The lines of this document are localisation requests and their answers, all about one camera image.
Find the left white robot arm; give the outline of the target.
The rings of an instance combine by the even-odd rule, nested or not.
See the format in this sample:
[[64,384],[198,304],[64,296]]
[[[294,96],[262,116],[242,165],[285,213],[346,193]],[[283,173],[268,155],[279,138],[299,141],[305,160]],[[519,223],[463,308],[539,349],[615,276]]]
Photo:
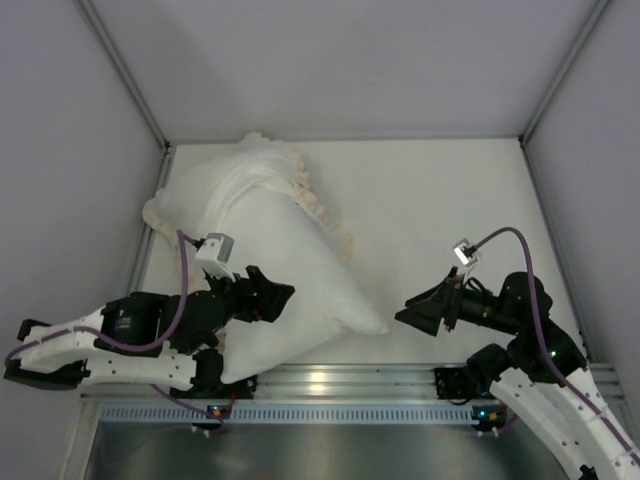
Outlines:
[[179,399],[225,396],[219,333],[232,320],[275,322],[295,289],[256,266],[244,276],[206,280],[207,289],[185,295],[134,292],[66,324],[26,319],[4,377],[53,391],[144,384]]

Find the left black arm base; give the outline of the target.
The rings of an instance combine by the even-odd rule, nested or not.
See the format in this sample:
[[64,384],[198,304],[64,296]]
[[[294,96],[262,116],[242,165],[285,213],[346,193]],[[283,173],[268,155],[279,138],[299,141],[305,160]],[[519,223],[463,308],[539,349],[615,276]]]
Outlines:
[[191,387],[186,390],[170,388],[172,397],[185,400],[205,400],[205,399],[253,399],[257,388],[257,376],[237,381],[231,384],[224,384],[220,380],[220,373],[212,375],[197,376],[192,380]]

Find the white pillowcase with cream ruffle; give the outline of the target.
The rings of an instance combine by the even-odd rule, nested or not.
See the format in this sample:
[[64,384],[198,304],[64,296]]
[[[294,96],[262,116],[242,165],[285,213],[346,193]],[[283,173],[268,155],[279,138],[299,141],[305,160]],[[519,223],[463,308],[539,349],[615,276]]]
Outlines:
[[187,170],[158,190],[144,205],[142,217],[176,247],[178,229],[191,237],[203,235],[211,220],[212,230],[219,231],[233,204],[253,187],[289,197],[316,223],[339,258],[351,260],[353,236],[331,220],[312,191],[303,154],[259,132],[247,134],[229,153]]

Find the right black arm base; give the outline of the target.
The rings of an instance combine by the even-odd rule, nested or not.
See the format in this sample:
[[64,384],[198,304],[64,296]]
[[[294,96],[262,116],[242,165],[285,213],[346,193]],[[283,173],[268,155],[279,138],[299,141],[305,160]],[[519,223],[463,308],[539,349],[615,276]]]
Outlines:
[[489,392],[497,374],[463,367],[438,367],[434,369],[438,400],[462,406],[472,401],[494,401],[498,399]]

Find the white pillow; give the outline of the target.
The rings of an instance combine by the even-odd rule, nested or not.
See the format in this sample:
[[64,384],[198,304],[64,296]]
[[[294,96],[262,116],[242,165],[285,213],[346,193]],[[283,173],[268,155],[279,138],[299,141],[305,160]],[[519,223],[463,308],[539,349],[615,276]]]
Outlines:
[[222,231],[234,240],[234,271],[257,266],[269,280],[295,289],[275,322],[227,324],[224,383],[265,372],[350,331],[389,332],[320,228],[290,197],[253,187],[233,204]]

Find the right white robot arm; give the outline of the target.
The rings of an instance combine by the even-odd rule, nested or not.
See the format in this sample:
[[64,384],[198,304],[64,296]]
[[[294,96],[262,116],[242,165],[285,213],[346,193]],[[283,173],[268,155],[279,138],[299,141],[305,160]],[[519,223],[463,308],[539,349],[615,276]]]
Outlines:
[[573,339],[549,317],[551,297],[525,272],[509,274],[498,294],[456,268],[435,287],[407,300],[397,321],[430,336],[460,321],[510,335],[458,368],[436,371],[439,398],[464,404],[500,401],[493,420],[479,412],[479,432],[498,436],[519,420],[555,457],[570,479],[636,479],[639,449],[611,411]]

